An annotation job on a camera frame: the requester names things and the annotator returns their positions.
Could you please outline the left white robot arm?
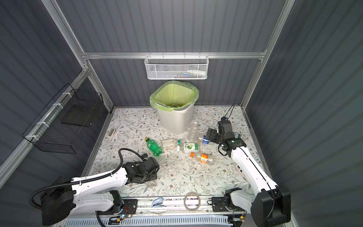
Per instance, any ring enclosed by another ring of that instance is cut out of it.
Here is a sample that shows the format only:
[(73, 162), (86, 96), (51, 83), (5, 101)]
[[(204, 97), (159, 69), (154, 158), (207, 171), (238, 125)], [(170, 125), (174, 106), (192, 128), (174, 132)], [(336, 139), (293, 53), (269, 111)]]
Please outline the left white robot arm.
[(42, 190), (42, 224), (51, 226), (69, 215), (85, 213), (125, 217), (127, 210), (135, 206), (126, 205), (116, 188), (155, 180), (159, 169), (156, 159), (148, 158), (128, 162), (104, 174), (75, 177), (70, 182), (63, 182), (60, 177)]

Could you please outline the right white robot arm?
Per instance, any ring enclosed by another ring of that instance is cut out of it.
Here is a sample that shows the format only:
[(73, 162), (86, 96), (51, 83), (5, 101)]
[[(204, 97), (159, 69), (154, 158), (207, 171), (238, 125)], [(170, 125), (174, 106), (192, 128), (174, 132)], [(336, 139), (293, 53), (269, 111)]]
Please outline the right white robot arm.
[(278, 186), (257, 164), (246, 143), (235, 136), (226, 117), (222, 117), (217, 126), (217, 130), (208, 129), (207, 140), (218, 144), (218, 152), (237, 164), (255, 196), (250, 197), (239, 187), (228, 189), (223, 197), (212, 198), (213, 211), (246, 211), (258, 227), (275, 227), (290, 222), (290, 192)]

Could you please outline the clear bottle red label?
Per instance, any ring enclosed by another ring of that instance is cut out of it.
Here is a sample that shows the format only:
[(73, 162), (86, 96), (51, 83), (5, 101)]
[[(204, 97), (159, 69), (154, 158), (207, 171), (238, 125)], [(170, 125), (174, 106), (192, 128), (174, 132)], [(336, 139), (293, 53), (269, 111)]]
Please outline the clear bottle red label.
[(151, 190), (155, 191), (156, 187), (157, 187), (157, 183), (155, 180), (147, 181), (146, 186), (147, 186), (147, 189), (151, 189)]

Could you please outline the orange label clear bottle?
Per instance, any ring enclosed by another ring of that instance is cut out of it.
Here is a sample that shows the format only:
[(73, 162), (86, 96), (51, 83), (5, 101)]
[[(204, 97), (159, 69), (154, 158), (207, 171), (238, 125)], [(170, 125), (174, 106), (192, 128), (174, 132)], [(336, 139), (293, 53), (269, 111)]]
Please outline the orange label clear bottle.
[(206, 153), (191, 152), (190, 157), (195, 159), (197, 162), (199, 162), (201, 164), (206, 164), (206, 165), (215, 164), (215, 160), (212, 157), (212, 155), (209, 155), (209, 154), (206, 154)]

